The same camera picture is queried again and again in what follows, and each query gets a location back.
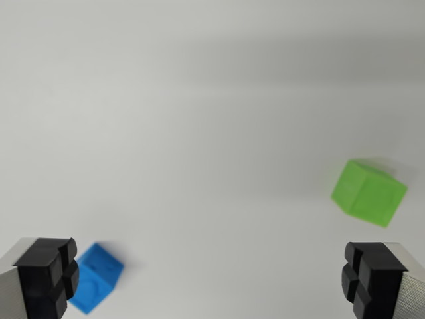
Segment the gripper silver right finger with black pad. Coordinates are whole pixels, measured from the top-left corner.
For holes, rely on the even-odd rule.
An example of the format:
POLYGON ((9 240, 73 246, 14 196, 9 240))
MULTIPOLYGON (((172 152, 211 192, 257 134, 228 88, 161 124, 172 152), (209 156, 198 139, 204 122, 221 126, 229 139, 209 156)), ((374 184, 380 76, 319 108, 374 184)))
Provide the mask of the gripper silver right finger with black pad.
POLYGON ((341 286, 359 319, 424 318, 424 267, 400 244, 349 242, 341 286))

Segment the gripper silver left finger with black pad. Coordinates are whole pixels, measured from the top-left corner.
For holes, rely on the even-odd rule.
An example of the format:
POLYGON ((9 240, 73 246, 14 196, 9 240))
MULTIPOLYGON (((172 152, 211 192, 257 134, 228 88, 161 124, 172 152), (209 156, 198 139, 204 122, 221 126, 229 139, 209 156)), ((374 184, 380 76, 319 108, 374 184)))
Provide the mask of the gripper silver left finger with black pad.
POLYGON ((1 317, 59 319, 76 294, 73 238, 23 237, 1 257, 1 317))

